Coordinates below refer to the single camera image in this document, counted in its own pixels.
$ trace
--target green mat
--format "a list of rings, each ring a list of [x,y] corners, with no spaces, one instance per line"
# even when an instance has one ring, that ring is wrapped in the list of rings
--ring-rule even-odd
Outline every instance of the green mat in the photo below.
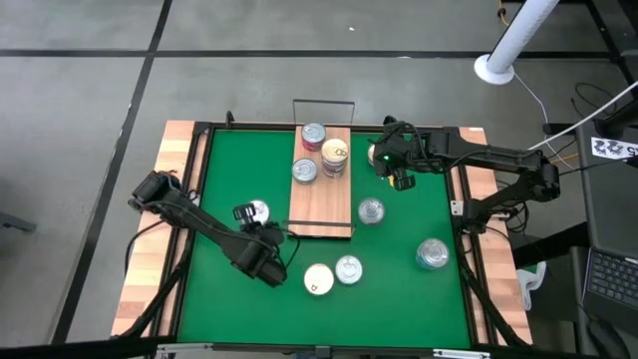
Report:
[[[230,266],[220,249],[196,237],[186,287],[179,342],[316,344],[372,347],[469,348],[466,311],[455,257],[445,178],[417,175],[417,187],[398,192],[374,175],[367,162],[369,138],[353,134],[351,241],[305,239],[287,281],[271,288]],[[231,209],[260,198],[271,219],[287,219],[294,134],[216,131],[202,208],[238,228]],[[357,216],[365,197],[380,199],[386,216],[367,226]],[[416,260],[428,237],[444,241],[452,259],[438,271]],[[295,241],[281,246],[288,260]],[[345,254],[363,263],[353,286],[335,279],[324,296],[309,294],[303,274],[313,263],[334,268]]]

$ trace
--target white pole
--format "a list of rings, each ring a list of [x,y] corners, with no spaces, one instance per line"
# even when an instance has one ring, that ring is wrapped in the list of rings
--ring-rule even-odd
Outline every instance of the white pole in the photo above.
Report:
[[[504,85],[514,77],[513,64],[558,0],[526,0],[491,54],[475,61],[475,71],[484,81]]]

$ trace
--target wooden board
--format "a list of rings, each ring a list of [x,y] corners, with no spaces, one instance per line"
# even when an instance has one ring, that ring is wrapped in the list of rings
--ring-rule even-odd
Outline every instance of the wooden board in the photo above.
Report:
[[[301,126],[295,131],[295,152],[293,162],[299,159],[312,159],[317,165],[317,179],[312,184],[300,184],[292,181],[290,189],[290,214],[288,220],[303,220],[330,223],[348,223],[351,221],[350,196],[350,158],[343,175],[337,179],[327,177],[321,171],[321,152],[304,149],[301,139]],[[326,127],[326,140],[340,139],[350,149],[350,129]],[[346,237],[352,236],[350,226],[290,224],[288,229],[304,236]]]
[[[177,176],[182,177],[183,166],[188,156],[188,147],[192,137],[192,121],[168,121],[164,130],[161,146],[159,147],[156,170],[178,170]],[[460,128],[461,135],[469,142],[486,144],[485,133],[479,128]],[[201,165],[201,156],[196,157],[193,169],[193,180],[198,175]],[[456,168],[452,169],[452,178],[457,199],[463,199],[461,181]],[[470,190],[476,198],[484,198],[496,191],[496,182],[493,171],[468,168],[468,180]],[[140,222],[143,228],[155,221],[155,217],[145,213]],[[489,226],[505,231],[504,224],[497,220],[491,220]],[[120,305],[113,324],[113,334],[119,334],[127,330],[142,314],[146,306],[153,299],[160,284],[161,269],[166,254],[166,245],[170,236],[170,228],[160,225],[149,233],[141,236],[134,248],[129,273],[124,283]],[[527,324],[527,317],[522,306],[522,295],[516,279],[516,271],[511,255],[509,242],[498,233],[488,231],[479,236],[480,249],[489,297],[523,340],[531,343],[531,334]],[[467,248],[469,238],[464,236]],[[468,255],[470,265],[474,267],[474,261]],[[484,319],[479,302],[473,295],[473,309],[477,320],[478,341],[487,343]],[[172,297],[166,302],[164,316],[160,327],[160,334],[167,334],[166,323],[169,322],[172,312]]]

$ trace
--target gray floor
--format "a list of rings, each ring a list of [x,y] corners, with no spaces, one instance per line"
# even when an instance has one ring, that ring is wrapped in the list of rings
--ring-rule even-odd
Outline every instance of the gray floor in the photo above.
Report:
[[[488,51],[503,31],[496,6],[486,0],[175,1],[160,48]],[[158,0],[0,0],[0,48],[145,49],[160,7]],[[603,7],[606,16],[621,19],[617,8]],[[516,6],[507,9],[511,17]],[[615,38],[625,37],[626,22],[612,27]],[[561,5],[529,50],[604,45],[584,8]],[[142,59],[0,58],[0,210],[39,225],[27,235],[0,231],[0,346],[48,340],[141,66]],[[570,104],[576,82],[611,93],[625,87],[605,61],[527,60],[516,70],[556,122],[578,119]],[[155,162],[164,122],[219,121],[227,110],[238,121],[291,122],[292,99],[353,101],[358,124],[392,114],[418,125],[484,127],[498,146],[526,148],[542,139],[533,97],[518,82],[481,82],[472,60],[156,59],[70,340],[110,333],[126,244],[139,221],[127,199]],[[298,120],[346,122],[348,111],[304,108]],[[584,218],[578,176],[565,178],[562,191],[542,207],[530,204],[530,234],[548,235]]]

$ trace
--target can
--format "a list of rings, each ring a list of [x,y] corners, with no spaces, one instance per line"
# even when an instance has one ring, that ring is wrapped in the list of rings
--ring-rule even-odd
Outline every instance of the can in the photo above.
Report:
[[[375,162],[373,160],[373,155],[375,154],[375,146],[374,145],[370,145],[368,147],[368,164],[370,164],[370,166],[374,167],[375,166]]]
[[[363,265],[356,256],[344,255],[337,261],[335,274],[343,284],[354,284],[363,275]]]
[[[322,263],[312,264],[303,275],[303,284],[310,294],[323,295],[330,291],[335,282],[332,270]]]
[[[261,199],[254,199],[251,203],[255,206],[255,215],[252,217],[252,220],[261,222],[261,225],[266,225],[270,220],[270,208],[268,204]]]
[[[425,269],[441,268],[450,261],[450,251],[440,239],[428,238],[417,249],[417,263]]]
[[[311,184],[317,178],[317,165],[310,159],[299,159],[292,164],[292,176],[301,184]]]
[[[348,145],[339,139],[326,141],[321,147],[323,173],[330,178],[339,178],[348,164]]]
[[[379,223],[385,213],[383,204],[376,198],[366,198],[359,204],[359,219],[365,224]]]
[[[301,140],[304,149],[317,152],[321,150],[321,146],[326,140],[326,128],[321,124],[304,125],[301,129]]]

